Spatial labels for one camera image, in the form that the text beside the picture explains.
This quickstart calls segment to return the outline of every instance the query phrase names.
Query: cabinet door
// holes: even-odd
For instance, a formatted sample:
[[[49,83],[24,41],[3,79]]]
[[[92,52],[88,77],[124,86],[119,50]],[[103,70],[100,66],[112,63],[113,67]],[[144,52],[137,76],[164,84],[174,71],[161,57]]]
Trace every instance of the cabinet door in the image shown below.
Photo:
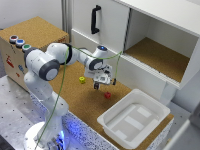
[[[96,12],[96,28],[100,32],[91,34],[92,9]],[[73,29],[98,44],[120,52],[124,49],[129,8],[112,0],[74,0]]]

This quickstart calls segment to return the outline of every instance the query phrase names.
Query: white plastic bin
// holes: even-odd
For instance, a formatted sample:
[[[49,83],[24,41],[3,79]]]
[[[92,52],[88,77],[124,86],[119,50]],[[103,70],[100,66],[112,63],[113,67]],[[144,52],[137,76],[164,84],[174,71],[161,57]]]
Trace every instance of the white plastic bin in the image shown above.
[[[134,89],[97,120],[122,147],[135,149],[169,113],[169,108]]]

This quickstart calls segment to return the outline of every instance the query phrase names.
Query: brown box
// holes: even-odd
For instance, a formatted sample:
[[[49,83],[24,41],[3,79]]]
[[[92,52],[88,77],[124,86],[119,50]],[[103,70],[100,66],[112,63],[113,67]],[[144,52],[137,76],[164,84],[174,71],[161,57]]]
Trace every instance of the brown box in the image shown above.
[[[24,75],[27,68],[24,63],[24,53],[9,43],[9,38],[17,35],[25,40],[26,44],[46,51],[53,42],[68,43],[69,35],[40,17],[21,22],[12,27],[0,31],[0,50],[7,75],[27,90],[24,83]]]

